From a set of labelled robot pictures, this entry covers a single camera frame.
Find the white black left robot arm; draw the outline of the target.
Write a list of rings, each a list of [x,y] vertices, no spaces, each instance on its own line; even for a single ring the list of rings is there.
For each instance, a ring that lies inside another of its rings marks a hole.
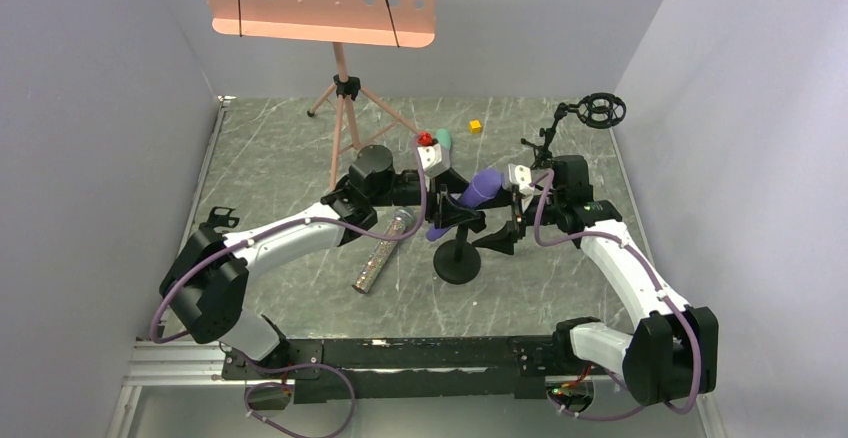
[[[177,338],[219,342],[264,368],[287,365],[290,345],[284,333],[244,305],[249,279],[360,237],[402,241],[434,223],[438,192],[460,193],[468,182],[453,170],[440,144],[418,146],[415,160],[414,169],[398,173],[391,151],[369,146],[330,193],[300,213],[247,231],[233,231],[238,220],[231,209],[214,209],[161,281],[150,339],[172,341],[158,330],[171,311],[184,327]]]

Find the purple microphone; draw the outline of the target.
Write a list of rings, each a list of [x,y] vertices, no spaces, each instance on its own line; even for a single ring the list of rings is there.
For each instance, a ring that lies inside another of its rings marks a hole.
[[[502,190],[503,173],[492,168],[487,168],[476,173],[469,182],[468,188],[462,192],[457,199],[462,205],[477,209],[479,205],[494,199]],[[431,228],[426,232],[426,239],[430,242],[439,240],[449,230],[437,230]]]

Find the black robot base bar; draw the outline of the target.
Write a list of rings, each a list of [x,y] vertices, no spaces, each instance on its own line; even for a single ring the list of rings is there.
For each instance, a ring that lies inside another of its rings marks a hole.
[[[578,377],[549,335],[387,339],[293,339],[297,404],[329,400],[510,395],[543,399],[548,387]]]

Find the black round-base microphone stand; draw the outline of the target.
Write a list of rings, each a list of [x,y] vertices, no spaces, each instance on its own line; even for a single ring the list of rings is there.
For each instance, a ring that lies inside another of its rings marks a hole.
[[[451,285],[464,285],[475,279],[481,269],[481,258],[476,248],[467,241],[469,227],[459,225],[453,239],[442,243],[435,251],[433,267],[437,276]]]

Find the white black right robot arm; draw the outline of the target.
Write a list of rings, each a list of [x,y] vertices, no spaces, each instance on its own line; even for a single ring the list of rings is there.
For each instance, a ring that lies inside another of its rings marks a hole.
[[[454,239],[441,246],[437,261],[448,266],[442,279],[469,281],[479,268],[461,271],[459,259],[478,263],[479,248],[511,254],[528,230],[541,247],[573,244],[612,286],[634,330],[620,332],[593,317],[565,320],[551,337],[552,360],[603,369],[622,380],[642,407],[663,404],[677,414],[691,411],[697,397],[716,385],[717,317],[677,293],[633,243],[615,206],[595,199],[583,157],[558,156],[534,167],[541,176],[532,177],[525,166],[512,166],[506,173],[483,170],[468,182],[452,183],[448,172],[433,179],[430,241],[450,229],[464,233],[482,227],[488,208],[511,213],[496,233],[472,244]]]

